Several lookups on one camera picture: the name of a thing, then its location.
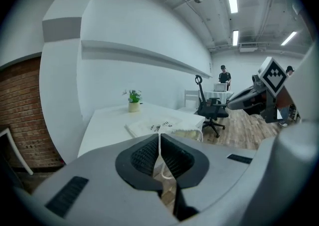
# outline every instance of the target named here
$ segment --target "black shirt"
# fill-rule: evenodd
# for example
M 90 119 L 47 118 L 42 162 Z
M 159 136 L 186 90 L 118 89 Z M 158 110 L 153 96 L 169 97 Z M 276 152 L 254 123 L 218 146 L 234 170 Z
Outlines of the black shirt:
M 226 81 L 228 81 L 229 79 L 231 79 L 231 75 L 230 75 L 229 72 L 220 73 L 218 79 L 220 80 L 220 82 L 221 82 L 222 84 L 225 84 Z

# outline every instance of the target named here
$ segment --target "ceiling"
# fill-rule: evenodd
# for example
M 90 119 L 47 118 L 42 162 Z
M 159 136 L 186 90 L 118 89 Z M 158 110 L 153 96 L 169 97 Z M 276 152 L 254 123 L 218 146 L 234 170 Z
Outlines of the ceiling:
M 238 48 L 256 43 L 262 52 L 303 57 L 312 43 L 301 17 L 287 10 L 286 0 L 237 0 L 238 13 L 230 13 L 228 0 L 159 1 L 180 15 L 212 54 L 234 50 L 233 30 L 239 30 Z M 281 46 L 292 31 L 297 35 Z

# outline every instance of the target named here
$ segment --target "person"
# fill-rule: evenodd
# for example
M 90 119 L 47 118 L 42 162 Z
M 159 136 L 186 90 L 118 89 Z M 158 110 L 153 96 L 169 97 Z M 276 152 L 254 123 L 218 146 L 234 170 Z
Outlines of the person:
M 222 84 L 227 84 L 227 90 L 229 89 L 231 82 L 231 75 L 228 71 L 226 71 L 225 65 L 220 66 L 222 73 L 219 74 L 218 82 Z
M 292 66 L 288 66 L 287 67 L 287 70 L 286 70 L 286 73 L 288 74 L 288 77 L 291 76 L 294 72 L 294 69 L 292 68 Z M 279 121 L 279 124 L 282 126 L 282 127 L 287 127 L 288 124 L 287 124 L 287 119 L 288 119 L 288 116 L 289 116 L 289 108 L 290 106 L 286 106 L 284 108 L 282 108 L 280 110 L 280 114 L 282 116 L 282 120 Z

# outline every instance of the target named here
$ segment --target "white flower pot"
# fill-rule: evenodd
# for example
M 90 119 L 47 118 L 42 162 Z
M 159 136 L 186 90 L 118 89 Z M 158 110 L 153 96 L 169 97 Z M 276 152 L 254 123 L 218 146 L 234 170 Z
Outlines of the white flower pot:
M 129 112 L 134 113 L 140 111 L 140 102 L 130 103 L 129 102 Z

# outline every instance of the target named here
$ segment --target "green plant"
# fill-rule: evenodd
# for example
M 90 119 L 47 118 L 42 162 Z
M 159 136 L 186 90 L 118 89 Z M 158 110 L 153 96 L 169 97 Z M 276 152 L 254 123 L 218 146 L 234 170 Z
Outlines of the green plant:
M 142 99 L 142 97 L 141 97 L 142 92 L 141 91 L 129 90 L 129 93 L 130 93 L 130 97 L 129 97 L 130 103 L 137 103 Z

